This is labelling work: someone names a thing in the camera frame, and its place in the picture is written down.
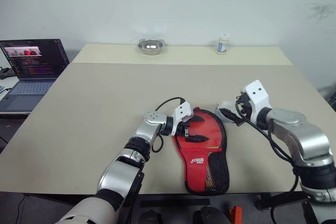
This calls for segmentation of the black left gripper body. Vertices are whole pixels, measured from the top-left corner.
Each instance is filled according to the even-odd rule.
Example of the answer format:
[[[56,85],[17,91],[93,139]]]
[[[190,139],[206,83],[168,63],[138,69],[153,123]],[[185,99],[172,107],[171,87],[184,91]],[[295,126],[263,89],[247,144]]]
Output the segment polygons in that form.
[[[189,137],[188,128],[191,125],[193,117],[187,116],[186,118],[181,119],[177,124],[176,136]]]

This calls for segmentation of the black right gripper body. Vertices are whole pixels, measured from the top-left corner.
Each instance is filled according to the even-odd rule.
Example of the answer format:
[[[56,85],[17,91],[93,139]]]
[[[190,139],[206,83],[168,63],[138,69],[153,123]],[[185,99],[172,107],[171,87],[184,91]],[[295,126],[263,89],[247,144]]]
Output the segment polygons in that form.
[[[235,109],[238,115],[236,116],[234,122],[237,126],[241,126],[244,123],[253,126],[253,123],[250,120],[252,107],[250,104],[250,98],[246,92],[241,92],[240,95],[236,97]]]

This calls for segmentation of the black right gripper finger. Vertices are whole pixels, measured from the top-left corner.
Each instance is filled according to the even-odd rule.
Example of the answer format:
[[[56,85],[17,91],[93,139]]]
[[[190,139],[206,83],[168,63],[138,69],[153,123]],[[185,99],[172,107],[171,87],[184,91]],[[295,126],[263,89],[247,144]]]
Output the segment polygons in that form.
[[[239,117],[229,109],[219,108],[218,114],[218,117],[225,123],[235,123],[239,121]]]

